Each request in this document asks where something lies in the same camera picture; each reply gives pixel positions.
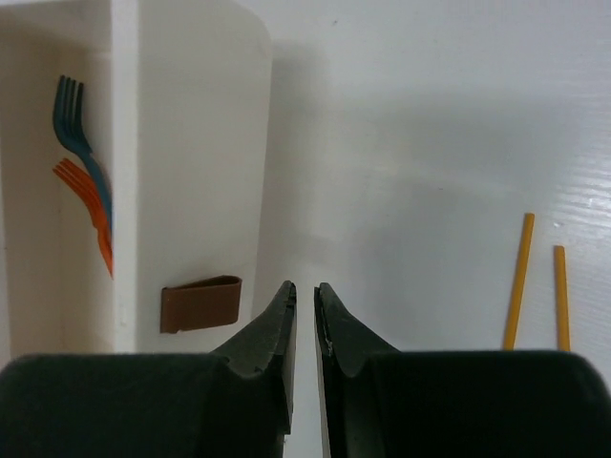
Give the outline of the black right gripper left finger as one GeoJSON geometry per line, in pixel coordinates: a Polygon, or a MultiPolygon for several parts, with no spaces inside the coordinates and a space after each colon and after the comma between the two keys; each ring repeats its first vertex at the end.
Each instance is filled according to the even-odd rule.
{"type": "Polygon", "coordinates": [[[37,354],[1,373],[5,457],[280,457],[297,292],[207,353],[37,354]]]}

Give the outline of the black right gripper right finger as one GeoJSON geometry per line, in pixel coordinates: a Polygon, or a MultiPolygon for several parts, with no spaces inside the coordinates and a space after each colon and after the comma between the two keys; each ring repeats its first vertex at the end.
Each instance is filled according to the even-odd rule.
{"type": "Polygon", "coordinates": [[[561,351],[401,351],[314,291],[328,457],[606,457],[610,393],[561,351]]]}

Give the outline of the orange plastic fork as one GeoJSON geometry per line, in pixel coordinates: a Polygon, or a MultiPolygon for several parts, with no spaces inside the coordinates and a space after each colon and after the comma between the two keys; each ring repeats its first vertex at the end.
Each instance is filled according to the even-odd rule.
{"type": "Polygon", "coordinates": [[[96,230],[101,257],[111,277],[114,276],[113,248],[110,225],[93,179],[68,158],[62,158],[53,172],[81,199],[96,230]]]}

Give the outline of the teal plastic fork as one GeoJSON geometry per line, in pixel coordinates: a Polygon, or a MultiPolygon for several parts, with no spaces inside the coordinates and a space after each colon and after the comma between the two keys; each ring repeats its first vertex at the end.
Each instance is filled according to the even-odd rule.
{"type": "Polygon", "coordinates": [[[60,75],[53,103],[53,131],[59,143],[76,155],[92,178],[110,232],[113,232],[113,203],[107,178],[94,157],[85,136],[83,119],[84,84],[66,75],[60,75]]]}

